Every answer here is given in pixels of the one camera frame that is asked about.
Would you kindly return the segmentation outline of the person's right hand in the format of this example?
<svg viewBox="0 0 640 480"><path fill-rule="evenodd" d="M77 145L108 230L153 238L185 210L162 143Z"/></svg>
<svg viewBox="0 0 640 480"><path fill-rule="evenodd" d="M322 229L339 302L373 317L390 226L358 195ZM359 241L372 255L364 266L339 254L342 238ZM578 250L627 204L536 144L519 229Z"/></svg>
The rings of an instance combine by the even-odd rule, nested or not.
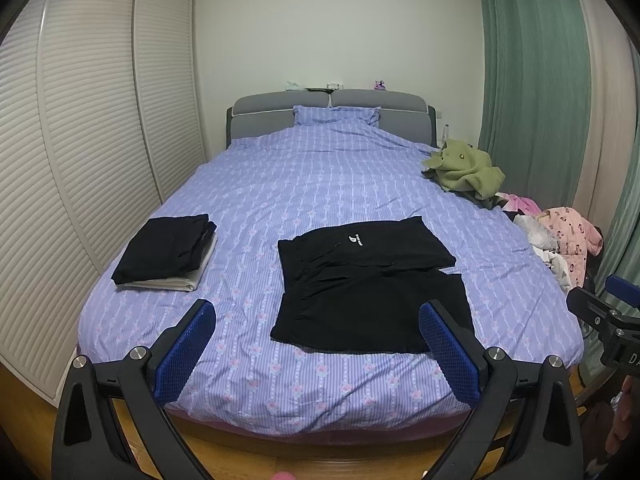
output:
<svg viewBox="0 0 640 480"><path fill-rule="evenodd" d="M639 378L627 376L614 411L612 428L605 441L605 451L614 455L631 433L639 416Z"/></svg>

